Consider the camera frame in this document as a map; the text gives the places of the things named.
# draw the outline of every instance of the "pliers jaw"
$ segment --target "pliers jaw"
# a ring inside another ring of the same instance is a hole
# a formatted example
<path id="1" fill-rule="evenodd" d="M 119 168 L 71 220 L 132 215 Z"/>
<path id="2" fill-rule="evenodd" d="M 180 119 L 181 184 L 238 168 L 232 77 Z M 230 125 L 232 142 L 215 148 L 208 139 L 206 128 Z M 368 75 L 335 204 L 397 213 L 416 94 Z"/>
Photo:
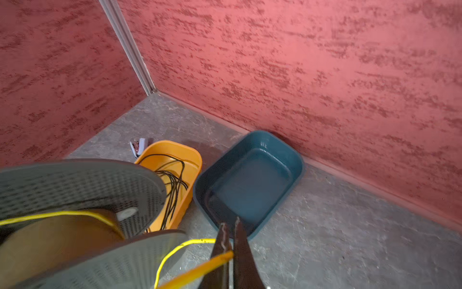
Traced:
<path id="1" fill-rule="evenodd" d="M 215 246 L 211 258 L 225 253 L 231 249 L 229 242 L 228 225 L 220 225 Z M 233 260 L 233 283 L 234 289 L 265 289 L 265 285 L 258 275 L 254 257 L 247 241 L 247 234 L 242 222 L 238 217 L 234 228 L 234 260 Z M 199 289 L 228 289 L 229 269 L 225 264 L 206 274 L 202 279 Z"/>

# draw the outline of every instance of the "cable spool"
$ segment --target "cable spool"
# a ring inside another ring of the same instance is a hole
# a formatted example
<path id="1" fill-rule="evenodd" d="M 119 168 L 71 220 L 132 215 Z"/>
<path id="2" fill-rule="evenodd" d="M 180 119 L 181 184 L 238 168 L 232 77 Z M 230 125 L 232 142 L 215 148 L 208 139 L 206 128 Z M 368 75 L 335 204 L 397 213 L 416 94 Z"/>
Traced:
<path id="1" fill-rule="evenodd" d="M 94 209 L 118 225 L 115 213 Z M 86 215 L 61 215 L 36 221 L 0 245 L 0 288 L 81 256 L 98 252 L 123 238 L 107 224 Z"/>
<path id="2" fill-rule="evenodd" d="M 188 239 L 179 230 L 143 234 L 163 208 L 166 187 L 152 171 L 127 162 L 6 168 L 0 171 L 0 199 L 1 289 L 149 289 L 163 258 Z M 75 211 L 105 218 L 35 218 Z"/>

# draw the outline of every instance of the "baseboard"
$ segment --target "baseboard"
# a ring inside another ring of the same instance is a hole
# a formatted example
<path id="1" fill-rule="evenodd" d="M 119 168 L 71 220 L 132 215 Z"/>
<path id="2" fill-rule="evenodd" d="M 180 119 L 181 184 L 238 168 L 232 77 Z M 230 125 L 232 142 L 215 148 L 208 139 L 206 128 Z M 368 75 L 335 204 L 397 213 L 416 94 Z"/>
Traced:
<path id="1" fill-rule="evenodd" d="M 213 121 L 218 122 L 219 124 L 222 124 L 224 126 L 227 126 L 231 129 L 234 129 L 235 131 L 242 133 L 242 134 L 247 134 L 250 132 L 250 130 L 242 128 L 240 126 L 237 126 L 235 124 L 232 124 L 220 117 L 217 117 L 213 114 L 210 114 L 206 111 L 203 111 L 193 105 L 187 104 L 184 101 L 181 101 L 179 99 L 176 99 L 166 93 L 163 92 L 158 92 L 157 95 L 171 99 L 178 103 L 179 105 L 182 105 L 192 111 L 195 111 L 197 113 L 202 114 L 203 116 L 212 119 Z M 448 214 L 446 214 L 443 211 L 440 211 L 438 209 L 435 209 L 431 206 L 428 206 L 424 203 L 417 203 L 415 200 L 408 199 L 406 197 L 402 197 L 398 192 L 393 192 L 390 191 L 387 188 L 384 188 L 374 182 L 371 182 L 370 180 L 363 179 L 360 176 L 355 175 L 355 173 L 344 170 L 341 167 L 338 167 L 332 163 L 329 163 L 325 160 L 319 160 L 319 159 L 314 159 L 309 156 L 302 155 L 304 161 L 314 167 L 317 167 L 325 172 L 328 172 L 342 180 L 345 180 L 351 184 L 357 185 L 358 187 L 361 187 L 376 196 L 385 199 L 389 202 L 395 203 L 400 207 L 406 208 L 426 219 L 432 220 L 436 223 L 439 223 L 445 227 L 448 227 L 450 229 L 453 229 L 455 231 L 458 231 L 462 233 L 462 220 L 456 219 Z"/>

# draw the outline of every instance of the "gray floor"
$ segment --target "gray floor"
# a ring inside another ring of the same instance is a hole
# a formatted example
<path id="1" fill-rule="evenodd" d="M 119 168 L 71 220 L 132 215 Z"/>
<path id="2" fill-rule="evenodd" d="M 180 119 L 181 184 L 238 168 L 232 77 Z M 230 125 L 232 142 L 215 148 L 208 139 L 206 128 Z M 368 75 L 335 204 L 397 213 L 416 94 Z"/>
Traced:
<path id="1" fill-rule="evenodd" d="M 205 169 L 241 134 L 152 95 L 69 158 L 133 162 L 128 142 L 140 137 L 194 147 Z M 216 236 L 194 203 L 180 228 L 191 238 Z M 250 245 L 271 289 L 462 288 L 459 234 L 309 165 Z M 164 279 L 207 260 L 211 247 L 190 246 Z"/>

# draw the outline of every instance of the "blue plastic tray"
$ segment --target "blue plastic tray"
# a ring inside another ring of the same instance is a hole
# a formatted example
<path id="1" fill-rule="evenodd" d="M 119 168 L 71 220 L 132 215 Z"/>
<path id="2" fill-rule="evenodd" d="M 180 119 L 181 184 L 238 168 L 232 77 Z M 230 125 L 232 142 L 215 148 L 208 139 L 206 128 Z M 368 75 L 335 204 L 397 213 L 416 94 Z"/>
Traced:
<path id="1" fill-rule="evenodd" d="M 239 216 L 251 239 L 304 170 L 304 162 L 293 148 L 266 131 L 254 131 L 198 177 L 194 201 L 217 230 L 222 222 L 233 230 Z"/>

